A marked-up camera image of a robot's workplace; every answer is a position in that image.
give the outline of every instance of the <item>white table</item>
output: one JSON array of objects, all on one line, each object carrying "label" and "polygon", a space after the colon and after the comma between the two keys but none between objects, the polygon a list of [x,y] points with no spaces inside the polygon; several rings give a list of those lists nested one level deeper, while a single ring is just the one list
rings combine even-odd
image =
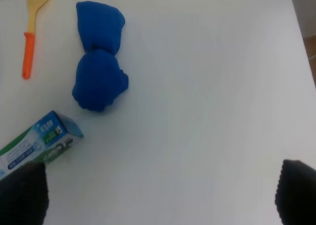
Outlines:
[{"label": "white table", "polygon": [[46,225],[280,225],[282,160],[316,167],[316,91],[291,0],[93,0],[126,18],[130,88],[103,114],[71,96],[76,2],[0,1],[0,143],[51,109],[85,140],[47,169]]}]

